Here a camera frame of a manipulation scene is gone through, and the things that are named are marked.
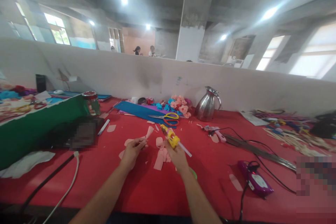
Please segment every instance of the woman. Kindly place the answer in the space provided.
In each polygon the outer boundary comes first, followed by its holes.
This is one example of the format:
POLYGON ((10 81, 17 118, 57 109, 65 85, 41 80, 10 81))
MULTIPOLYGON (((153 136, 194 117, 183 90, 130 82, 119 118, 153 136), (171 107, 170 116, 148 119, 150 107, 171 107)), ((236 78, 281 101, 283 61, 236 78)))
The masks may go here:
POLYGON ((135 52, 135 55, 140 55, 140 46, 137 46, 135 50, 133 50, 133 52, 135 52))

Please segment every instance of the yellow scissors handle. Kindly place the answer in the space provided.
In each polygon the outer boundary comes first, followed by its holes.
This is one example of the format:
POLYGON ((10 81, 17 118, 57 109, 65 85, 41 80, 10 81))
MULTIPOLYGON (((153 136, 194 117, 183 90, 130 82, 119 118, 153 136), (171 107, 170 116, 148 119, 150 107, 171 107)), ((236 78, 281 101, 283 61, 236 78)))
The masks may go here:
POLYGON ((179 115, 176 114, 176 113, 170 112, 170 113, 167 113, 164 117, 171 118, 171 119, 178 119, 179 115))

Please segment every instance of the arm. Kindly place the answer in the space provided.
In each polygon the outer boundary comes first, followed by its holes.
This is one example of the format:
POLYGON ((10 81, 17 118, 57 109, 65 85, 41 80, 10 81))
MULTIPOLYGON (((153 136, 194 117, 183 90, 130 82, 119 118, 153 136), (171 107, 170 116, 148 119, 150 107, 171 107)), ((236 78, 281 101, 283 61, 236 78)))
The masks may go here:
POLYGON ((222 223, 194 175, 189 170, 184 150, 179 145, 172 149, 168 141, 165 141, 164 144, 172 162, 182 177, 193 223, 222 223))
POLYGON ((128 143, 119 166, 89 203, 69 222, 70 224, 106 223, 118 200, 124 181, 144 147, 147 147, 145 139, 138 138, 128 143))

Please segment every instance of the white paper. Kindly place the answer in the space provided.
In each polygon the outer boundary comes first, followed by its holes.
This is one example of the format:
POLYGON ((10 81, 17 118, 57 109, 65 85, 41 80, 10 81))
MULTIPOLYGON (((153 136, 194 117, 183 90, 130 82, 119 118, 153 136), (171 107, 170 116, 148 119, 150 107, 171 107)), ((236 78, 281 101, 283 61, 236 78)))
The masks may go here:
POLYGON ((241 113, 241 115, 250 123, 252 123, 254 126, 262 126, 269 124, 268 122, 265 122, 264 120, 255 117, 251 113, 246 113, 245 111, 239 111, 239 113, 241 113))
POLYGON ((10 167, 0 171, 0 177, 12 177, 13 179, 20 178, 23 174, 29 172, 35 165, 47 162, 52 159, 53 156, 55 156, 55 153, 52 152, 31 152, 12 164, 10 167))
POLYGON ((36 100, 46 100, 48 98, 51 98, 50 94, 47 91, 43 91, 42 93, 39 93, 34 96, 36 100))

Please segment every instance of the white cable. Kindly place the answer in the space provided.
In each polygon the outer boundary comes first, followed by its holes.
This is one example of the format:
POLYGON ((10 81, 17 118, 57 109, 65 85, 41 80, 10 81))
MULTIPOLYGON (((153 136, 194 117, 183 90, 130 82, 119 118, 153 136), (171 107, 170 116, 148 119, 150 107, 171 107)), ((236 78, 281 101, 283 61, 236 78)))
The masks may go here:
POLYGON ((56 208, 62 203, 62 201, 64 200, 64 198, 68 195, 68 193, 70 192, 70 190, 71 190, 71 188, 72 188, 72 186, 73 186, 73 184, 74 184, 74 182, 75 182, 75 180, 76 180, 77 172, 78 172, 78 167, 79 167, 79 158, 78 158, 78 156, 79 156, 79 152, 76 151, 76 152, 73 153, 73 155, 74 155, 74 156, 76 157, 76 159, 77 159, 77 167, 76 167, 76 171, 75 171, 75 175, 74 175, 74 178, 73 178, 73 180, 72 180, 72 183, 71 183, 69 189, 67 190, 67 192, 63 195, 63 197, 61 198, 61 200, 57 203, 57 205, 55 206, 55 208, 51 211, 51 213, 49 214, 49 216, 48 216, 48 217, 46 218, 46 220, 43 222, 43 224, 46 224, 46 223, 47 223, 47 221, 49 220, 49 218, 50 218, 50 217, 52 216, 52 214, 55 212, 56 208))

